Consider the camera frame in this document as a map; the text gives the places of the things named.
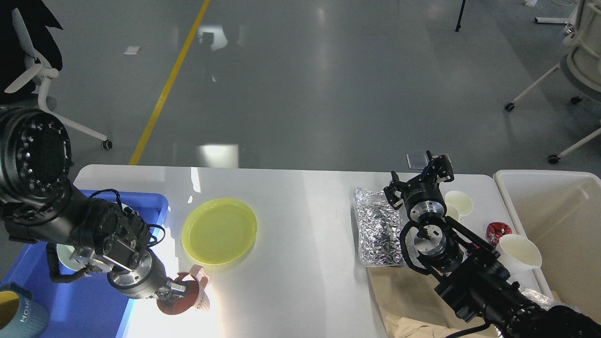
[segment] tabletop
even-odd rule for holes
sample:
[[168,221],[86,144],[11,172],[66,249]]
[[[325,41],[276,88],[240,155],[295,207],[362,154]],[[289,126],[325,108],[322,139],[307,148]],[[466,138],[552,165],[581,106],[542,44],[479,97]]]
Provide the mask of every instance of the tabletop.
[[[415,173],[399,173],[407,181]],[[167,316],[151,300],[133,302],[125,337],[202,333],[203,337],[386,337],[367,270],[353,235],[355,187],[377,191],[389,173],[88,165],[79,189],[156,192],[169,201],[166,240],[153,251],[170,277],[195,262],[181,245],[182,225],[199,205],[231,197],[257,217],[257,237],[238,260],[205,266],[211,276],[208,313]],[[480,236],[493,221],[512,225],[494,180],[457,174],[441,192],[474,202],[461,223]],[[538,289],[534,275],[516,276]]]

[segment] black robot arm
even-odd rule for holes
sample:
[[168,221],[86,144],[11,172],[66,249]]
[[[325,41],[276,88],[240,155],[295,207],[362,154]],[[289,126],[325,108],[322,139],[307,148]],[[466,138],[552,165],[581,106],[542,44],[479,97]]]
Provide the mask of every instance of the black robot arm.
[[[186,287],[165,275],[150,247],[151,228],[137,212],[86,197],[67,175],[69,136],[53,115],[37,109],[0,109],[0,208],[9,239],[48,242],[53,281],[68,283],[88,272],[106,272],[109,283],[130,298],[176,300]],[[56,245],[75,248],[82,270],[58,272]]]
[[[436,293],[458,318],[469,322],[476,316],[482,317],[487,325],[479,330],[493,324],[506,338],[601,337],[601,325],[589,317],[564,306],[545,311],[520,293],[517,282],[507,283],[510,274],[498,262],[499,253],[465,226],[445,216],[447,207],[439,183],[452,181],[453,170],[446,156],[432,156],[430,152],[427,156],[430,162],[421,174],[401,182],[392,172],[392,181],[384,188],[388,203],[394,209],[404,205],[410,219],[400,234],[407,266],[438,280]],[[411,261],[405,245],[412,227],[418,229],[413,243],[423,268]],[[462,247],[466,251],[465,260]]]

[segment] red cup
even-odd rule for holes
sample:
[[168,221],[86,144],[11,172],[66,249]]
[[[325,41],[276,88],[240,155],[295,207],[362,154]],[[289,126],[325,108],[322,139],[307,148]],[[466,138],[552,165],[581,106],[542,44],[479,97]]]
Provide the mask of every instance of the red cup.
[[186,296],[176,302],[157,301],[166,315],[179,315],[188,309],[209,311],[209,298],[204,289],[209,285],[209,275],[200,265],[192,265],[188,272],[178,272],[174,282],[186,286]]

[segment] white storage bin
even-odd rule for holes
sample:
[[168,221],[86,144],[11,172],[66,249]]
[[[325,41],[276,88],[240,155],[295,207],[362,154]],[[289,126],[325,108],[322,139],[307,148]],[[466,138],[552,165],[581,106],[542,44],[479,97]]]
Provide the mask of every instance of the white storage bin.
[[516,231],[543,256],[543,293],[548,283],[564,303],[601,322],[601,180],[550,170],[501,170],[494,178]]

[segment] foil wrap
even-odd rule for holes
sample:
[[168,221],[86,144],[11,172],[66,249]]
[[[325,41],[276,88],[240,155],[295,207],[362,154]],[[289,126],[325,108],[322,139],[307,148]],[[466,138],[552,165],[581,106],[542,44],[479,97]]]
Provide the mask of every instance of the foil wrap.
[[520,287],[520,293],[522,293],[522,295],[526,296],[526,298],[528,298],[529,300],[538,304],[541,308],[543,308],[543,310],[548,311],[553,306],[563,305],[563,306],[567,306],[567,307],[571,308],[572,310],[574,310],[576,312],[580,312],[580,310],[577,307],[573,307],[568,304],[564,304],[562,302],[556,301],[553,298],[549,298],[549,297],[543,295],[542,293],[540,293],[536,290],[529,289],[527,287]]
[[[404,209],[394,210],[383,191],[355,188],[358,256],[364,266],[404,266],[400,233],[409,221]],[[415,250],[408,247],[412,260]]]

